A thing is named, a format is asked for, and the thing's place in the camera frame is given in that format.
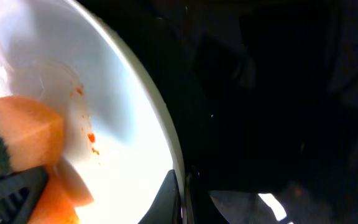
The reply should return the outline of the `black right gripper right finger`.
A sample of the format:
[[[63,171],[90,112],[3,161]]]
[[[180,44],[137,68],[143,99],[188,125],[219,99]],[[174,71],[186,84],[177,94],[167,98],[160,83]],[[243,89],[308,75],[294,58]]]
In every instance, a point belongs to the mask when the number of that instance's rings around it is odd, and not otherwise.
[[[182,224],[181,198],[173,169],[167,172],[152,205],[139,224]]]

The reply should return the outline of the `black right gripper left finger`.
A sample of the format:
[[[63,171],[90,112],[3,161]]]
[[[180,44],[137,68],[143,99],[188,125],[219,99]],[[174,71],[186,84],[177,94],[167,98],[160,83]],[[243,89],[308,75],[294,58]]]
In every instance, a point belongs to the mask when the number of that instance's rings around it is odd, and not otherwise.
[[[0,223],[27,223],[47,182],[43,167],[0,178]]]

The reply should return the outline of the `orange green sponge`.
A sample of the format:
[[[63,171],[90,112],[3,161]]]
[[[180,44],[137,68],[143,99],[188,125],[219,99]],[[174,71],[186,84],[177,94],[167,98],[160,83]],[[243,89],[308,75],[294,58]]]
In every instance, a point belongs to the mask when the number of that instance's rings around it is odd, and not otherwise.
[[[80,103],[0,98],[0,178],[43,167],[48,182],[27,223],[83,223],[92,197],[75,167],[92,156]]]

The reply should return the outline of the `light green plate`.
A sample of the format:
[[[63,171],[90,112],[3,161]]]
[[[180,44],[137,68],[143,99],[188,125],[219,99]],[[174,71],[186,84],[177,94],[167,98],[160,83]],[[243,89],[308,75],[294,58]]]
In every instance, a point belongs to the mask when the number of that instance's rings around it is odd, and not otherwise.
[[[167,107],[126,43],[76,1],[0,1],[0,98],[80,103],[92,156],[75,169],[92,201],[83,223],[139,223],[181,147]]]

